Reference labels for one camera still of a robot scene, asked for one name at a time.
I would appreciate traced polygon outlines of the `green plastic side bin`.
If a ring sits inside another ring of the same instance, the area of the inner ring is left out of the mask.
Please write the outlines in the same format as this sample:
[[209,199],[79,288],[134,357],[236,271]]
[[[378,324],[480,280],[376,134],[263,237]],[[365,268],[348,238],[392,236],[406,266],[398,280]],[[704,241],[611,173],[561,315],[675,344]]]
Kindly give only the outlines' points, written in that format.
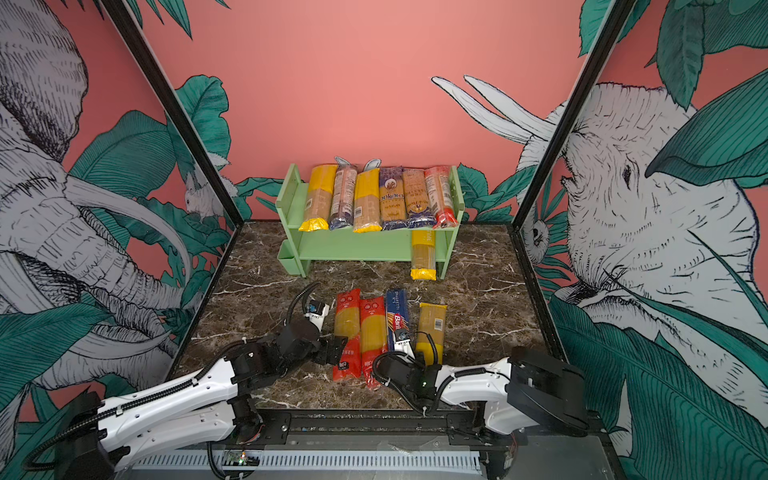
[[301,261],[296,258],[288,240],[283,240],[277,255],[277,259],[286,273],[291,276],[304,276]]

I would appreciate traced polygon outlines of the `black left corner post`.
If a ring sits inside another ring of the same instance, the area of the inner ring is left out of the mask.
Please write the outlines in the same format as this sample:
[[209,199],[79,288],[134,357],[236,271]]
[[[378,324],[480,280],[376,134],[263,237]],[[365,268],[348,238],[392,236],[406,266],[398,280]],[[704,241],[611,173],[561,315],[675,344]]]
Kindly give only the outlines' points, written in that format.
[[131,55],[162,104],[165,112],[169,115],[171,123],[182,139],[182,143],[191,153],[196,165],[208,180],[225,212],[233,221],[235,229],[242,227],[244,219],[240,215],[231,195],[227,192],[190,117],[181,105],[176,91],[171,87],[165,72],[146,42],[126,2],[106,0],[100,1],[100,4],[130,50]]

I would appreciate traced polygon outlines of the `red-ended spaghetti bag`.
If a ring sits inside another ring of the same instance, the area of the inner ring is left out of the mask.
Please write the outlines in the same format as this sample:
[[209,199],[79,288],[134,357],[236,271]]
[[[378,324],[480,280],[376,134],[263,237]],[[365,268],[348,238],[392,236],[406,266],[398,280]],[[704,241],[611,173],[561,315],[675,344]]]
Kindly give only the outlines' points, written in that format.
[[425,182],[436,228],[453,228],[458,225],[454,212],[452,190],[447,166],[435,166],[425,171]]

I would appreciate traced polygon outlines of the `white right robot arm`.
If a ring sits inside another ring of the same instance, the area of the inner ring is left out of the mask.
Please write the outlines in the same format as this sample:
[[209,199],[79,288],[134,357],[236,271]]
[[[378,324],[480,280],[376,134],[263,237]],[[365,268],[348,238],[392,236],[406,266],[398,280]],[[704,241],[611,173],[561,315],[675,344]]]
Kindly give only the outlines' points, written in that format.
[[572,437],[589,430],[584,373],[537,350],[516,347],[498,361],[461,367],[389,352],[374,360],[372,376],[423,416],[443,405],[482,403],[483,427],[499,435],[533,426]]

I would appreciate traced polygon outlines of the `blue-ended chinese label spaghetti bag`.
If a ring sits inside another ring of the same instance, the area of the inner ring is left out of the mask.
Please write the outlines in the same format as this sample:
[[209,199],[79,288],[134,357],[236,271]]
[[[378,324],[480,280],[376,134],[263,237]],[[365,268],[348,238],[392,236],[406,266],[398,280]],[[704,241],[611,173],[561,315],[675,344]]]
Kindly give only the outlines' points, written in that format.
[[433,227],[432,214],[424,171],[405,169],[402,175],[406,206],[406,220],[410,228]]

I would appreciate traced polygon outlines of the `green two-tier shelf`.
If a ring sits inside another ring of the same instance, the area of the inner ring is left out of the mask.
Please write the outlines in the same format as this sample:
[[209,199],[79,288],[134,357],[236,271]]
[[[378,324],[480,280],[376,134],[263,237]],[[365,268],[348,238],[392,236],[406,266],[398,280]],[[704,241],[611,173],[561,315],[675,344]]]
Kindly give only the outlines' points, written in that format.
[[[465,202],[457,167],[449,166],[454,212],[457,221],[465,213]],[[355,233],[351,227],[337,230],[301,232],[309,183],[302,180],[296,164],[290,164],[275,201],[281,225],[294,255],[301,261],[303,277],[312,261],[409,262],[414,230],[434,231],[436,236],[437,277],[444,279],[455,246],[460,223],[453,228],[431,227]]]

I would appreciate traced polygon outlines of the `black corner post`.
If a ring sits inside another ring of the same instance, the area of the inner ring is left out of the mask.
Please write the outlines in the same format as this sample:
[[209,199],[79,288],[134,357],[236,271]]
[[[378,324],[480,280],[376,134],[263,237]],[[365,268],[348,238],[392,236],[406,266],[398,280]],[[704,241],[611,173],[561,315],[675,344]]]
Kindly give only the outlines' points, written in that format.
[[591,89],[599,79],[634,5],[635,1],[630,0],[613,1],[611,3],[584,68],[565,105],[561,119],[556,126],[552,138],[548,141],[547,149],[536,169],[523,203],[511,224],[512,232],[519,233],[522,230],[523,223],[532,209],[547,176],[557,159],[561,156],[565,142],[572,132],[576,121],[580,118],[583,107],[590,96]]
[[165,72],[146,42],[126,2],[106,0],[100,1],[100,4],[130,50],[131,55],[162,104],[165,112],[169,115],[171,123],[182,139],[182,143],[191,153],[196,165],[208,180],[225,212],[233,221],[235,229],[242,227],[244,219],[240,215],[231,195],[227,192],[190,117],[181,105],[176,91],[171,87]]

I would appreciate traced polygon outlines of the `ankara blue yellow spaghetti bag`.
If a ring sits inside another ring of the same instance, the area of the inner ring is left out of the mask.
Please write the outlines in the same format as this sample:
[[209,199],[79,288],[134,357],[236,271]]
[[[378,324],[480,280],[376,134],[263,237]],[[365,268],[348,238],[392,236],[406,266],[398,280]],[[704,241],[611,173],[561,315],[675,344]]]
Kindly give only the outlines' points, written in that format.
[[379,205],[384,231],[407,227],[404,168],[383,167],[379,171]]

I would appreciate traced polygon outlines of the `red spaghetti bag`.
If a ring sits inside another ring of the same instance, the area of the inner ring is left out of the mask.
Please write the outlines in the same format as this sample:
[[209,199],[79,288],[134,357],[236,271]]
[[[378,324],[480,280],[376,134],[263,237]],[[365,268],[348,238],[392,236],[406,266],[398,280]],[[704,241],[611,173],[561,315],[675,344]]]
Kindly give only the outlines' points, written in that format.
[[360,350],[366,387],[376,390],[379,382],[373,376],[373,362],[388,351],[386,304],[383,296],[361,300]]
[[342,349],[339,362],[333,367],[333,380],[359,378],[362,373],[359,289],[337,295],[334,335],[345,337],[347,342]]

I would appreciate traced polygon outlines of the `yellow pastatime spaghetti bag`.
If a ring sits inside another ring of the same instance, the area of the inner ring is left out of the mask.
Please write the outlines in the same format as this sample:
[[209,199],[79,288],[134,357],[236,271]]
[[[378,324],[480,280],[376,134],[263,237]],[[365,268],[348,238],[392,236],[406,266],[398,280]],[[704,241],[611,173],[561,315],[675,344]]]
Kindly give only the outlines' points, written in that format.
[[435,232],[414,230],[411,238],[411,278],[435,281],[437,279]]

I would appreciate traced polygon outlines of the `yellow-top spaghetti bag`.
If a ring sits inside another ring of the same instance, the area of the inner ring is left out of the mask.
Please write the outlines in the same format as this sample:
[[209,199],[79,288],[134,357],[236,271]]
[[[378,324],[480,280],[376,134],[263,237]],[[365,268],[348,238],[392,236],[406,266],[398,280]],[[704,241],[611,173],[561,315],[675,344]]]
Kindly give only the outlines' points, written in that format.
[[382,230],[379,195],[379,169],[359,173],[355,183],[353,231],[355,233]]

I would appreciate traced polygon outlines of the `black right corner post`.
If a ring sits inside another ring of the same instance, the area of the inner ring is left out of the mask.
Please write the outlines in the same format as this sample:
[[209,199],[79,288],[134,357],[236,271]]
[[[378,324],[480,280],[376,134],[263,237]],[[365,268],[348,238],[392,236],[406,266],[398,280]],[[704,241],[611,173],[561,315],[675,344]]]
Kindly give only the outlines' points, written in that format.
[[565,142],[572,132],[576,121],[580,118],[583,107],[590,96],[591,89],[599,79],[634,5],[635,1],[630,0],[613,1],[611,3],[584,68],[565,105],[561,119],[556,126],[552,138],[548,141],[547,149],[536,169],[523,203],[511,224],[512,232],[519,233],[522,230],[523,223],[532,209],[547,176],[557,159],[561,156]]

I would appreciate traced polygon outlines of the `white vented strip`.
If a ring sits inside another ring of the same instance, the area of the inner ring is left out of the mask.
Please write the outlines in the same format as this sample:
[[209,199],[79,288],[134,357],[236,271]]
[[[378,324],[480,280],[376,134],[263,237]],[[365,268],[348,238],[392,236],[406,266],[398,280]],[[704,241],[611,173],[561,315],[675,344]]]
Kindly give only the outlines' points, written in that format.
[[417,471],[480,474],[479,454],[471,451],[246,450],[213,454],[226,472],[249,471]]

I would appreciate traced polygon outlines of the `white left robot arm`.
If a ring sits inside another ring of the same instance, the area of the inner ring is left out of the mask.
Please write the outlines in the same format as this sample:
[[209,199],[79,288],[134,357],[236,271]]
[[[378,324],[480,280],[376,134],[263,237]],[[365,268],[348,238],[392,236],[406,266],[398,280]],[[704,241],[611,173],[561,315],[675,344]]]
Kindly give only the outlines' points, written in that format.
[[347,339],[307,319],[226,346],[204,368],[133,394],[79,406],[54,444],[57,479],[110,479],[145,458],[202,443],[249,444],[265,421],[252,395],[305,363],[339,362]]

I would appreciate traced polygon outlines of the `blue barilla spaghetti box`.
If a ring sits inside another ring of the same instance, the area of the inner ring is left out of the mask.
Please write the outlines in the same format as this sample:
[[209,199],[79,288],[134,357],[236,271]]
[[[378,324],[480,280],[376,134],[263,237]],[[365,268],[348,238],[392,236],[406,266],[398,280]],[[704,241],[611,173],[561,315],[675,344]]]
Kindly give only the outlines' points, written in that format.
[[394,334],[399,331],[410,333],[409,309],[404,289],[390,289],[386,292],[386,319],[388,349],[394,351]]

